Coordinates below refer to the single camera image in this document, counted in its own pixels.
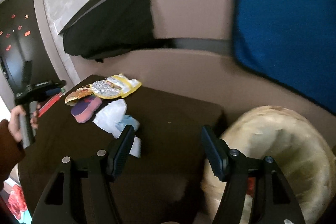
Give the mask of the brown sleeve forearm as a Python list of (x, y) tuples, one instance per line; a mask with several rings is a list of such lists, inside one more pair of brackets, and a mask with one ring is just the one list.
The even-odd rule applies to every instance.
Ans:
[(12, 169), (20, 162), (25, 152), (13, 135), (9, 132), (9, 122), (5, 119), (1, 121), (0, 133), (0, 175), (1, 175), (1, 190), (5, 180), (9, 178)]

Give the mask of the left hand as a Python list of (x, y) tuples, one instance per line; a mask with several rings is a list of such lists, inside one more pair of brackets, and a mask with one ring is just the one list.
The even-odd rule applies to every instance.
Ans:
[[(39, 110), (41, 108), (40, 104), (37, 104), (36, 109), (33, 113), (33, 117), (30, 119), (30, 124), (32, 128), (38, 129), (38, 118), (39, 118)], [(20, 121), (19, 117), (23, 115), (26, 115), (25, 110), (23, 109), (23, 106), (15, 106), (11, 110), (11, 118), (8, 124), (8, 129), (13, 138), (17, 143), (22, 141), (22, 134), (21, 134), (21, 127), (20, 127)]]

